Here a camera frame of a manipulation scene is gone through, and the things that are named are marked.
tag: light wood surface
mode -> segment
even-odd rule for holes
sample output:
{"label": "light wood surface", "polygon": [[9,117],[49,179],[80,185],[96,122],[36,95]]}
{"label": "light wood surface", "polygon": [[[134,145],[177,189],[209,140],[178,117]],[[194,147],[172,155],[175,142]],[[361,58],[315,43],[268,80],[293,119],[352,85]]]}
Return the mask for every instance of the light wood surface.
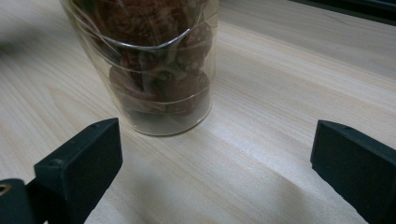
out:
{"label": "light wood surface", "polygon": [[[86,223],[365,223],[309,161],[318,119],[396,148],[396,27],[284,0],[220,0],[214,105],[150,137]],[[0,3],[0,179],[119,116],[59,2]]]}

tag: plastic cup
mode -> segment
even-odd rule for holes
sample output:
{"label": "plastic cup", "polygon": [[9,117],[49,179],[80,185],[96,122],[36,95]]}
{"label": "plastic cup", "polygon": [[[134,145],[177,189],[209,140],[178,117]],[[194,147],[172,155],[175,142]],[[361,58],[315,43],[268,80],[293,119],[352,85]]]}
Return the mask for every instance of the plastic cup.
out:
{"label": "plastic cup", "polygon": [[135,130],[184,132],[212,105],[219,0],[60,0]]}

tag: dark background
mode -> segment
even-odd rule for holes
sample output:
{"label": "dark background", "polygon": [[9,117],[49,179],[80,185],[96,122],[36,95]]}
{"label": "dark background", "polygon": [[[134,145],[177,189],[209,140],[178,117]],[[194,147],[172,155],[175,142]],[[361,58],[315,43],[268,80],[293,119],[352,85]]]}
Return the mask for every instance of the dark background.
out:
{"label": "dark background", "polygon": [[396,0],[291,0],[396,26]]}

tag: wooden table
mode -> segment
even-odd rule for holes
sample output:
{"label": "wooden table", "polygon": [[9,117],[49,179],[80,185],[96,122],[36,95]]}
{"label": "wooden table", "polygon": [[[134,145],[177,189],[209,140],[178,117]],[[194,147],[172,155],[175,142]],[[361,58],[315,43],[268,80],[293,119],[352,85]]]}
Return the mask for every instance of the wooden table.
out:
{"label": "wooden table", "polygon": [[[318,119],[396,148],[396,27],[285,0],[220,0],[214,105],[171,137],[121,122],[87,223],[365,223],[309,161]],[[0,178],[119,117],[60,3],[0,3]]]}

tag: glass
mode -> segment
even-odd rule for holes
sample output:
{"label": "glass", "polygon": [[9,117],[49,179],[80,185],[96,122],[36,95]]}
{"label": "glass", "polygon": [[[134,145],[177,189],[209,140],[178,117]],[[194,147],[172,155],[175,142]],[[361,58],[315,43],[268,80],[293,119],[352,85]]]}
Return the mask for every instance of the glass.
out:
{"label": "glass", "polygon": [[60,0],[131,126],[180,133],[205,118],[216,74],[219,0]]}

